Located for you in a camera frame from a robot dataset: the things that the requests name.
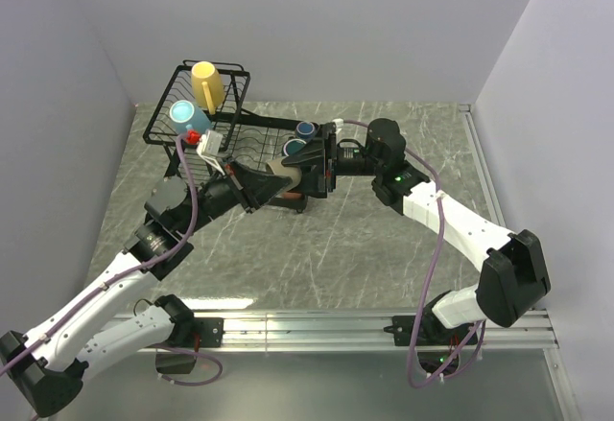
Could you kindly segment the olive brown small cup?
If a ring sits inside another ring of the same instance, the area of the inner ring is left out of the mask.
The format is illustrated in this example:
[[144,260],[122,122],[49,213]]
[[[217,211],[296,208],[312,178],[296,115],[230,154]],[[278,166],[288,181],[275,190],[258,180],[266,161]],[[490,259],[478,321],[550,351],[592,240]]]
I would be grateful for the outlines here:
[[282,163],[283,157],[277,157],[266,163],[267,171],[273,175],[288,177],[291,180],[290,188],[295,188],[301,181],[302,172],[296,166],[287,166]]

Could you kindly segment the dark green patterned mug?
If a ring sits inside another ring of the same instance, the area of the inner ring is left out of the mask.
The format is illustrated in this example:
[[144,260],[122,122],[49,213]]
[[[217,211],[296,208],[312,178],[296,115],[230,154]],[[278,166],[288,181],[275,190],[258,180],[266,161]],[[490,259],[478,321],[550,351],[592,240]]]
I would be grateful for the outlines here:
[[284,157],[291,156],[300,152],[305,146],[307,142],[301,138],[291,138],[287,140],[282,146],[282,155]]

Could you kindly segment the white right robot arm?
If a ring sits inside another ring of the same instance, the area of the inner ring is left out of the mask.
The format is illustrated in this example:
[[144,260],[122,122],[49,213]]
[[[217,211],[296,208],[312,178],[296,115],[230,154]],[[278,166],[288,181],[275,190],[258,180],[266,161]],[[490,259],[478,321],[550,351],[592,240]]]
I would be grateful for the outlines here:
[[340,175],[367,175],[375,196],[396,213],[423,224],[478,271],[476,285],[445,292],[415,316],[416,342],[446,343],[458,328],[490,320],[508,328],[551,290],[538,237],[490,222],[444,193],[434,175],[425,175],[406,158],[398,124],[378,118],[366,127],[364,143],[349,147],[336,134],[337,119],[295,153],[269,162],[276,175],[292,180],[292,191],[312,197],[332,192]]

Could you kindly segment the light blue ceramic mug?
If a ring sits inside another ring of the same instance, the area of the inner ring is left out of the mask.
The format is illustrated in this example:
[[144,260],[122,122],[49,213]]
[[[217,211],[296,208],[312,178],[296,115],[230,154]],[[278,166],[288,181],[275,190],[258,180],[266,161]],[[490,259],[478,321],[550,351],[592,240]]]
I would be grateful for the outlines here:
[[204,134],[212,127],[212,123],[197,105],[188,100],[178,100],[169,108],[169,117],[176,134],[194,130]]

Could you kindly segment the dark blue glossy mug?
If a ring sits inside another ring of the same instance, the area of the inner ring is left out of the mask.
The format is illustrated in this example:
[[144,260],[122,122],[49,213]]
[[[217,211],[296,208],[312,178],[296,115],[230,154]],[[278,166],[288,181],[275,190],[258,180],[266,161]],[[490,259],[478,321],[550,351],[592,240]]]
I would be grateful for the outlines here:
[[305,142],[311,141],[317,134],[318,127],[311,122],[302,121],[295,127],[295,137]]

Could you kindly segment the yellow ceramic mug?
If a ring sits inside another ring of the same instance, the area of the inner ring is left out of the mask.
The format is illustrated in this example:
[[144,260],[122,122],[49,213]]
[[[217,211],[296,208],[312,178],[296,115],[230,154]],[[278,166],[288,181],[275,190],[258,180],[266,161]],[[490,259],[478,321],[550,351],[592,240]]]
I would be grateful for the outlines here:
[[193,95],[199,107],[210,115],[224,102],[224,84],[216,66],[209,61],[198,61],[191,69]]

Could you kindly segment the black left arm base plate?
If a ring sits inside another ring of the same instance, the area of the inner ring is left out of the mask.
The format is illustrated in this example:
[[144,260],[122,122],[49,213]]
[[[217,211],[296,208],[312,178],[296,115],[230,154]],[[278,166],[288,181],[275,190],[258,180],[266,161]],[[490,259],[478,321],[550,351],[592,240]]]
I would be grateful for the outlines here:
[[224,337],[224,319],[221,317],[196,317],[192,325],[192,347],[219,348]]

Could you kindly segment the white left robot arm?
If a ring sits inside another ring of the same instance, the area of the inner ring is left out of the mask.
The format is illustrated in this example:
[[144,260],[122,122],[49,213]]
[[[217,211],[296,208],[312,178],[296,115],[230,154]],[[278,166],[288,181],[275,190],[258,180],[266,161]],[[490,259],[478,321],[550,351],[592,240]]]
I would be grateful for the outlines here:
[[301,180],[299,169],[279,160],[264,172],[235,161],[220,167],[202,188],[190,173],[162,179],[146,202],[146,221],[94,281],[28,332],[1,338],[1,372],[39,417],[63,410],[86,382],[137,351],[188,342],[194,314],[172,294],[120,324],[109,321],[183,261],[197,230],[237,205],[256,210]]

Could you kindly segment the red orange mug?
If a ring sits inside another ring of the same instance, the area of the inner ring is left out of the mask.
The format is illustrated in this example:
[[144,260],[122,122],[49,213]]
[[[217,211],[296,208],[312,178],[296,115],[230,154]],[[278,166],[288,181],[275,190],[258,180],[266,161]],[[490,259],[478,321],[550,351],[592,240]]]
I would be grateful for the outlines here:
[[283,199],[303,199],[303,195],[300,193],[286,192],[281,195]]

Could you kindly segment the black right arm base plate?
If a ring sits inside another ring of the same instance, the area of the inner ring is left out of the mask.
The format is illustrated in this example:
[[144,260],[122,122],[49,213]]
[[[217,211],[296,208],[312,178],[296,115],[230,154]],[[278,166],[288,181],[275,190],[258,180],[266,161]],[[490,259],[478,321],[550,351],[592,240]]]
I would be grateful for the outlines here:
[[[409,346],[414,322],[415,316],[393,316],[391,325],[386,326],[383,331],[393,335],[395,346]],[[426,316],[420,321],[416,346],[458,345],[470,329],[471,324],[447,329],[435,317]]]

